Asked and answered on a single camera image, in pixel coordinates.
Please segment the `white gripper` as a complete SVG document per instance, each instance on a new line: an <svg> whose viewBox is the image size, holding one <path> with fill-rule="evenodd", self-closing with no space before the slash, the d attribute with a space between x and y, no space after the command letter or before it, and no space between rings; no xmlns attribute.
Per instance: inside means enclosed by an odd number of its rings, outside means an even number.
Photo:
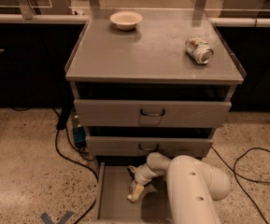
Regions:
<svg viewBox="0 0 270 224"><path fill-rule="evenodd" d="M152 178L156 177L157 174L154 173L146 164L140 165L137 168L129 166L127 169L131 174L135 174L136 186L134 199L137 201L144 190L144 186L147 185Z"/></svg>

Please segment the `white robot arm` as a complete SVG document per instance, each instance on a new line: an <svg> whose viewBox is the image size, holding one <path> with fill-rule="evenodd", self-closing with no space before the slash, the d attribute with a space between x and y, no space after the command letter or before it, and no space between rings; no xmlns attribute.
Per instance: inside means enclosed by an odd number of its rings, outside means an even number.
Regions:
<svg viewBox="0 0 270 224"><path fill-rule="evenodd" d="M214 202L231 191L230 178L221 169L191 156L170 160L158 152L128 169L134 175L127 196L130 202L138 200L153 178L164 175L173 224L221 224Z"/></svg>

